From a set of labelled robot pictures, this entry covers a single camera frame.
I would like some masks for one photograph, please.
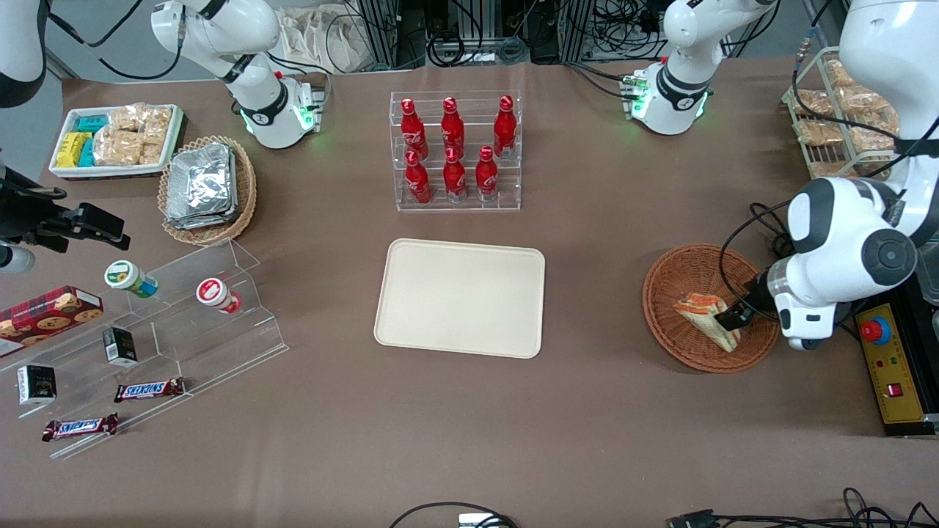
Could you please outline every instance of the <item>table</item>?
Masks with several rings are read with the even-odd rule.
[[[747,203],[808,175],[777,101],[791,62],[731,60],[694,128],[655,136],[561,67],[341,76],[323,132],[258,145],[218,82],[64,83],[65,108],[172,102],[187,140],[248,150],[258,206],[239,241],[291,351],[64,462],[0,389],[0,524],[84,527],[384,527],[426,502],[469,501],[530,527],[660,526],[726,514],[835,516],[841,489],[895,512],[939,496],[928,440],[886,439],[859,347],[779,341],[736,375],[703,375],[653,340],[642,278],[673,246],[721,243]],[[635,64],[608,65],[631,71]],[[525,98],[520,212],[401,214],[389,167],[391,90],[515,88]],[[127,220],[127,258],[193,250],[160,228],[155,179],[54,183]],[[392,349],[372,336],[388,245],[401,237],[535,247],[546,257],[544,346],[531,360]],[[770,262],[766,233],[735,248]],[[12,304],[62,284],[103,289],[123,256],[79,241],[0,278]],[[455,512],[408,526],[455,526]]]

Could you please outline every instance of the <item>black box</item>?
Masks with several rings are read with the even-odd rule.
[[[137,350],[133,346],[133,335],[130,332],[112,326],[104,331],[103,338],[108,363],[125,367],[137,365]]]
[[[20,405],[55,400],[55,370],[50,366],[24,365],[16,371]]]

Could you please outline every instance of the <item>red cookie box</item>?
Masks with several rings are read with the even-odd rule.
[[[74,286],[58,287],[0,311],[0,357],[101,317],[101,297]]]

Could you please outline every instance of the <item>red bottle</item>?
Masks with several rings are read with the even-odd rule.
[[[427,136],[423,132],[423,121],[414,110],[414,101],[401,100],[401,110],[404,111],[404,117],[401,118],[401,134],[405,136],[405,145],[408,150],[417,152],[421,161],[424,161],[430,149],[427,147]]]
[[[405,160],[408,162],[408,168],[405,169],[405,179],[408,181],[408,189],[419,204],[428,204],[434,197],[434,192],[430,189],[430,182],[427,179],[427,169],[421,165],[418,159],[418,153],[409,150],[405,154]]]
[[[466,135],[463,133],[463,118],[456,112],[456,99],[448,97],[443,100],[443,119],[440,121],[443,132],[443,147],[456,150],[458,159],[463,159],[463,142]]]
[[[476,164],[476,192],[484,202],[493,202],[499,196],[499,191],[496,190],[499,168],[496,162],[492,161],[492,154],[492,147],[480,147],[479,162]]]
[[[511,96],[503,95],[499,99],[499,115],[496,116],[493,150],[496,157],[501,159],[512,158],[516,154],[516,113],[512,111],[514,103]]]
[[[467,199],[467,171],[463,168],[455,148],[447,148],[445,152],[447,164],[443,165],[443,182],[447,186],[447,199],[460,204]]]

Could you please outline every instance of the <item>round wicker basket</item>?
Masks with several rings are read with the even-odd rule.
[[[234,239],[244,231],[251,217],[254,215],[254,205],[257,203],[257,180],[254,178],[254,167],[248,154],[237,141],[228,137],[211,135],[209,137],[200,137],[195,141],[187,143],[179,150],[193,150],[202,148],[209,143],[224,143],[235,151],[235,177],[238,179],[238,209],[239,216],[231,224],[209,225],[198,227],[196,229],[176,229],[163,221],[163,230],[170,234],[174,239],[190,244],[207,246],[222,239]],[[169,165],[163,168],[163,174],[160,176],[160,191],[157,194],[157,207],[160,212],[166,215],[166,186],[169,178]]]
[[[655,339],[685,365],[705,372],[731,373],[746,370],[769,355],[779,335],[778,323],[755,316],[740,330],[740,344],[726,352],[692,326],[672,308],[688,293],[718,295],[728,304],[733,294],[717,272],[720,248],[711,244],[688,244],[661,256],[642,285],[642,311]],[[739,253],[724,255],[724,272],[734,289],[746,291],[744,284],[759,270]]]

